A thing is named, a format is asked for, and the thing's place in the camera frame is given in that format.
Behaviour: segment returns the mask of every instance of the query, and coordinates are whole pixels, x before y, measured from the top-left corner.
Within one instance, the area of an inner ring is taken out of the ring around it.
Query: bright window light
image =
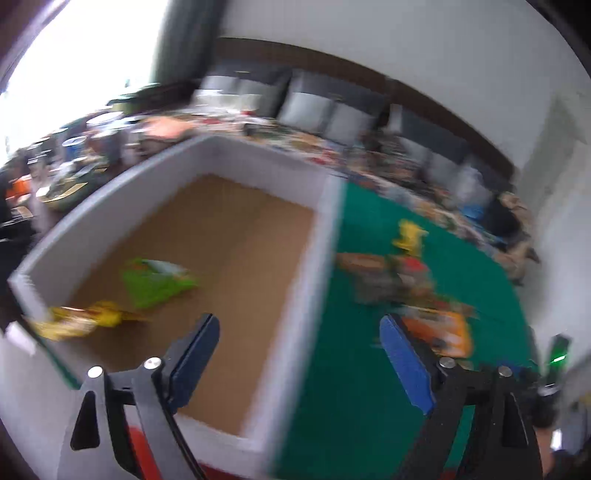
[[[0,149],[13,152],[125,86],[149,83],[169,3],[71,0],[33,41],[0,97]]]
[[[552,432],[552,438],[550,439],[550,448],[554,451],[562,448],[562,430],[556,429]]]

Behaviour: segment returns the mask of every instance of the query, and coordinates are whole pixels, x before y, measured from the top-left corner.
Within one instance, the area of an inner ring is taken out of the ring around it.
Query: green snack bag
[[[122,278],[137,309],[147,309],[197,286],[185,268],[144,258],[132,260],[123,270]]]

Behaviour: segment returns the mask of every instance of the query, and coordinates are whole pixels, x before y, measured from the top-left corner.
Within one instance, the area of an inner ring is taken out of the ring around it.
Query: yellow toy
[[[49,340],[82,337],[97,327],[116,327],[125,320],[143,320],[143,317],[121,310],[112,301],[98,301],[87,309],[52,307],[51,322],[31,322],[35,331]]]
[[[411,257],[421,257],[423,237],[428,232],[409,220],[400,220],[400,239],[392,242],[393,246],[401,248]]]

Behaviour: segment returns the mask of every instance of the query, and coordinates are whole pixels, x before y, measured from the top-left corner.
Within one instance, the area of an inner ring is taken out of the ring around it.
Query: blue gripper pad
[[[168,399],[168,409],[171,413],[176,413],[179,408],[189,403],[219,338],[220,322],[217,317],[211,316],[171,375],[171,395]]]
[[[428,414],[435,405],[431,378],[406,334],[390,315],[380,320],[379,339],[410,403]]]

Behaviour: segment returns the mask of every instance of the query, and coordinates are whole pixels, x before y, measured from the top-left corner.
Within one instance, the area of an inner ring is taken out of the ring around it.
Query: green mat
[[[408,209],[354,184],[347,187],[339,252],[387,254],[407,218],[429,231],[424,260],[437,291],[473,305],[472,361],[531,365],[519,302],[502,268],[452,234]],[[391,364],[376,348],[384,307],[353,302],[353,285],[333,269],[316,346],[275,476],[285,480],[387,479],[423,421]],[[449,465],[462,457],[472,412],[460,424]]]

